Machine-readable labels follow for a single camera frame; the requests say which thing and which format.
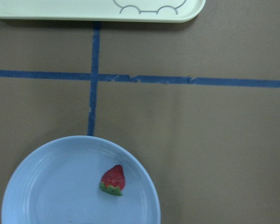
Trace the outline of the red strawberry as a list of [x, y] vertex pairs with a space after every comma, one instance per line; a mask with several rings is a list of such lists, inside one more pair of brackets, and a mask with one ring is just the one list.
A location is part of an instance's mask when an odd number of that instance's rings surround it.
[[118, 164], [103, 174], [99, 183], [99, 188], [109, 195], [123, 196], [122, 190], [125, 188], [125, 185], [126, 179], [124, 171], [122, 166]]

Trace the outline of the light blue plate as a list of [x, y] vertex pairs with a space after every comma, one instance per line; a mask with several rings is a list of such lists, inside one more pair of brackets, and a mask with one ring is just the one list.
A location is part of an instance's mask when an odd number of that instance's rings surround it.
[[[103, 174], [123, 167], [122, 196], [99, 188]], [[70, 136], [30, 153], [14, 171], [1, 209], [4, 224], [159, 224], [155, 186], [141, 163], [101, 138]]]

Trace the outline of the white bear tray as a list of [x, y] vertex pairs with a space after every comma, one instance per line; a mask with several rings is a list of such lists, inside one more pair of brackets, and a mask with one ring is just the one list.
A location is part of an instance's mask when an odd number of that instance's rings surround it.
[[0, 0], [0, 19], [183, 23], [204, 0]]

